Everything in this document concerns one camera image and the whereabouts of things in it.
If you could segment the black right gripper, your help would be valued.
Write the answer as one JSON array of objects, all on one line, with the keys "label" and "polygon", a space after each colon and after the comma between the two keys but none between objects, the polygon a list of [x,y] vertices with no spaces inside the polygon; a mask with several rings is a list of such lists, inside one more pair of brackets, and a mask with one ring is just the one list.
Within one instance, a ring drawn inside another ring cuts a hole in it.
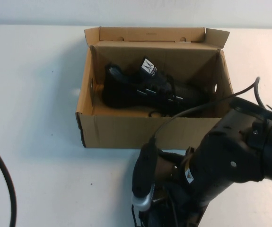
[{"label": "black right gripper", "polygon": [[245,122],[218,123],[185,156],[159,151],[165,161],[159,176],[167,189],[175,226],[187,227],[191,218],[198,225],[210,201],[231,184],[263,180],[262,153],[249,144],[252,131],[252,125]]}]

